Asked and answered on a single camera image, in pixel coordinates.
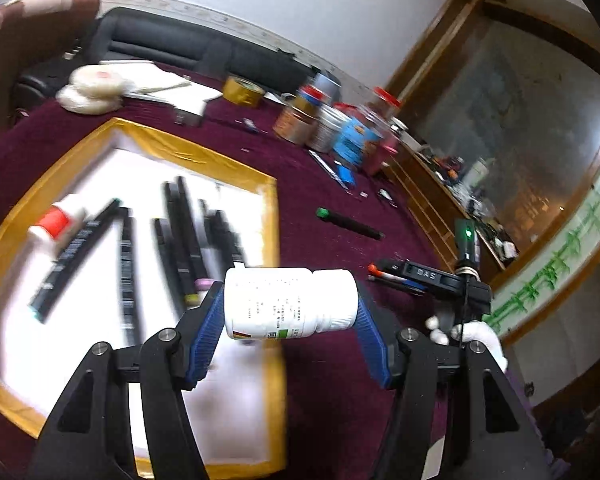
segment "white ribbed cap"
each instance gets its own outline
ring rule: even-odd
[[[312,285],[317,309],[316,332],[351,328],[358,314],[358,288],[344,269],[316,270]]]

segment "white glove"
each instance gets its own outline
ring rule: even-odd
[[[440,330],[440,322],[437,316],[431,316],[425,321],[426,327],[431,330],[429,338],[437,344],[448,345],[448,336]],[[456,325],[451,329],[451,337],[458,341],[460,339],[461,326]],[[470,321],[464,324],[464,332],[462,332],[462,342],[468,343],[469,341],[480,341],[483,343],[487,350],[491,353],[498,366],[502,370],[502,373],[507,371],[507,365],[509,361],[504,357],[502,353],[502,346],[498,336],[493,329],[482,321]]]

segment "marker with green cap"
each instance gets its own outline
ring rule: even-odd
[[[367,236],[369,238],[373,238],[374,240],[382,240],[384,238],[384,233],[369,227],[368,225],[362,224],[353,218],[348,218],[339,213],[329,211],[323,207],[319,207],[315,215],[324,222],[330,222],[338,227],[342,227],[343,229],[348,229],[349,231],[353,231],[363,236]]]

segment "white pill bottle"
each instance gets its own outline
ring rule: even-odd
[[[358,288],[348,270],[229,269],[224,325],[232,339],[292,339],[351,328]]]

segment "brown chair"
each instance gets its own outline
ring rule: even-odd
[[[100,0],[15,0],[0,6],[0,133],[10,127],[18,74],[70,50],[93,23]]]

